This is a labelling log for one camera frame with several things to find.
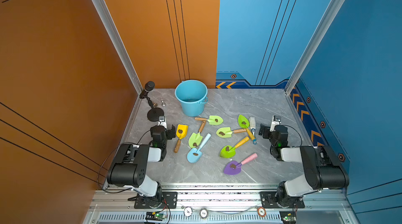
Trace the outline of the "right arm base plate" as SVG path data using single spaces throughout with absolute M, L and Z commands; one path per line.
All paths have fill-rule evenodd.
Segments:
M 264 208 L 305 208 L 302 197 L 290 197 L 287 194 L 280 196 L 278 192 L 262 191 L 260 192 L 260 200 Z

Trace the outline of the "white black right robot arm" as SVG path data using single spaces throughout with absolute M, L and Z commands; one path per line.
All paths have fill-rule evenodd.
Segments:
M 263 197 L 265 202 L 276 203 L 282 208 L 296 207 L 307 194 L 326 188 L 348 187 L 349 176 L 330 146 L 289 147 L 288 128 L 283 125 L 276 125 L 273 128 L 261 125 L 259 135 L 270 141 L 270 153 L 277 161 L 303 165 L 302 175 L 282 181 L 274 195 Z

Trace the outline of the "white cleaning brush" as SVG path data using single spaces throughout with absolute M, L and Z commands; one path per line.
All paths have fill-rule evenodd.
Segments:
M 249 118 L 249 123 L 250 123 L 250 130 L 251 130 L 253 136 L 255 136 L 255 130 L 256 130 L 255 118 L 254 118 L 254 117 L 250 117 L 250 118 Z

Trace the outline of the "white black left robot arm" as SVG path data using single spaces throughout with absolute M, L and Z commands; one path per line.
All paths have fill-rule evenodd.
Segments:
M 136 202 L 156 208 L 162 204 L 161 184 L 146 175 L 150 162 L 162 162 L 167 153 L 167 141 L 174 138 L 175 126 L 150 128 L 152 140 L 149 144 L 123 143 L 108 170 L 106 181 L 110 185 L 134 190 L 138 196 Z

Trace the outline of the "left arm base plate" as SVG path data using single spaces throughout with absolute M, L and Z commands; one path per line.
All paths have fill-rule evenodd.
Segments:
M 157 193 L 154 197 L 137 196 L 134 204 L 135 209 L 164 208 L 176 209 L 178 192 L 170 191 Z

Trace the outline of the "green trowel yellow blue handle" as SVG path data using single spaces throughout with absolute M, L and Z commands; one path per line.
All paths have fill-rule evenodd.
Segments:
M 238 124 L 241 128 L 246 129 L 246 132 L 248 133 L 249 138 L 252 140 L 253 144 L 257 144 L 255 135 L 250 125 L 250 121 L 244 115 L 238 116 Z

